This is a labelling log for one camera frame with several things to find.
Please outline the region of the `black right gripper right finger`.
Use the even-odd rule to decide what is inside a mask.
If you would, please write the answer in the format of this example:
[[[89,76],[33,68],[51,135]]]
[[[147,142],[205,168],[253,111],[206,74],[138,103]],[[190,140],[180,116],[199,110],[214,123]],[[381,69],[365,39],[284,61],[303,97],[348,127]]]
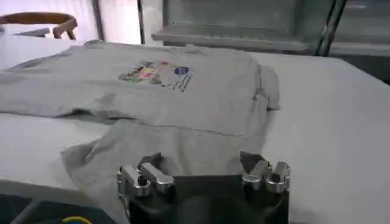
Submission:
[[[260,154],[239,152],[239,161],[243,168],[242,184],[253,191],[265,189],[271,193],[290,191],[291,168],[279,161],[275,167]]]

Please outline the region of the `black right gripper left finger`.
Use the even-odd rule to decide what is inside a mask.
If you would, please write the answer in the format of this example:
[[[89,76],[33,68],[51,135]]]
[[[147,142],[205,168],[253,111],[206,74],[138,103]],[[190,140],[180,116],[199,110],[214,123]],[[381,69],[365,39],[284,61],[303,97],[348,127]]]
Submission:
[[[117,194],[122,197],[148,197],[155,189],[163,195],[170,194],[175,189],[175,179],[160,170],[163,162],[161,153],[153,153],[141,158],[134,167],[130,164],[120,166],[116,173]]]

